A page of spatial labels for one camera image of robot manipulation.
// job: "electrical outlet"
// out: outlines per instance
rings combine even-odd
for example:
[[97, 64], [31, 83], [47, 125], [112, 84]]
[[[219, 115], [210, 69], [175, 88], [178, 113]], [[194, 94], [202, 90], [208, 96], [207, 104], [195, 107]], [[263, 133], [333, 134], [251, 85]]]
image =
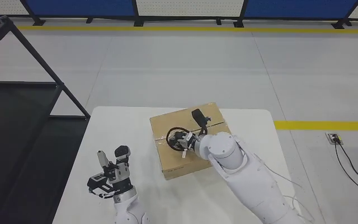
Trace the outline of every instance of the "electrical outlet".
[[328, 139], [330, 144], [335, 144], [335, 142], [333, 141], [335, 136], [337, 136], [341, 140], [341, 144], [343, 144], [341, 136], [339, 134], [337, 134], [337, 133], [327, 133], [326, 132], [326, 136], [327, 136], [327, 139]]

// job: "white pegboard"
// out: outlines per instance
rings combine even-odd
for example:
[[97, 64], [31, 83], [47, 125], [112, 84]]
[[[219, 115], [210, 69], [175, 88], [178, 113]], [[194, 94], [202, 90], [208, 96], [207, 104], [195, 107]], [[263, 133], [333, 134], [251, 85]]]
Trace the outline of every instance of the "white pegboard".
[[358, 18], [358, 7], [352, 12], [349, 18]]
[[238, 17], [244, 0], [137, 0], [140, 16]]
[[0, 15], [28, 15], [20, 0], [0, 0]]

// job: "yellow tape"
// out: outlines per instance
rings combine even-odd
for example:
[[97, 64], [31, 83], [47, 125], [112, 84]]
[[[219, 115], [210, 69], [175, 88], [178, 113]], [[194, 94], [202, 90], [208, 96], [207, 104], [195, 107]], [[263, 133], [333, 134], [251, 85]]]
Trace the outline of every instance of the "yellow tape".
[[207, 31], [207, 32], [297, 32], [297, 33], [328, 33], [358, 34], [358, 30], [345, 29], [283, 29], [283, 28], [234, 28], [234, 27], [133, 27], [133, 26], [18, 26], [20, 30], [59, 30], [59, 31]]
[[275, 121], [277, 130], [358, 130], [358, 122]]

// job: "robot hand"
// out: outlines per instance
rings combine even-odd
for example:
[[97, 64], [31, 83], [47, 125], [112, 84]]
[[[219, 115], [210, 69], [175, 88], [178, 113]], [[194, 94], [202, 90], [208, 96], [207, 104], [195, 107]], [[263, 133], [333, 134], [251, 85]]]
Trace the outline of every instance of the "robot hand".
[[[116, 209], [115, 224], [149, 224], [150, 220], [143, 206], [138, 201], [138, 194], [129, 179], [128, 146], [116, 149], [116, 164], [109, 161], [103, 151], [97, 153], [104, 173], [88, 180], [89, 192], [101, 198], [113, 198]], [[100, 188], [106, 194], [96, 194], [93, 190]]]

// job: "floor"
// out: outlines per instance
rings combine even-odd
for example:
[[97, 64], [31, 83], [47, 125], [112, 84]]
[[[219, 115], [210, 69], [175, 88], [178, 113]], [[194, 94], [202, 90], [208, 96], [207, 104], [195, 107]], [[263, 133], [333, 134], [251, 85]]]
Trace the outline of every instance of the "floor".
[[[30, 24], [25, 19], [15, 22]], [[46, 23], [85, 25], [84, 20]], [[93, 25], [118, 24], [131, 25], [103, 20]], [[213, 26], [201, 21], [148, 25]], [[331, 29], [324, 22], [246, 22], [245, 26]], [[186, 108], [215, 101], [220, 108], [266, 109], [274, 120], [358, 120], [356, 34], [29, 30], [23, 34], [90, 113], [103, 105]], [[7, 35], [0, 42], [0, 81], [51, 79], [17, 39]], [[81, 112], [61, 96], [53, 114]], [[296, 188], [296, 196], [313, 215], [313, 223], [356, 223], [358, 188], [340, 168], [325, 131], [277, 132], [291, 178], [303, 186]], [[358, 166], [358, 133], [339, 134]], [[307, 212], [303, 215], [311, 219]]]

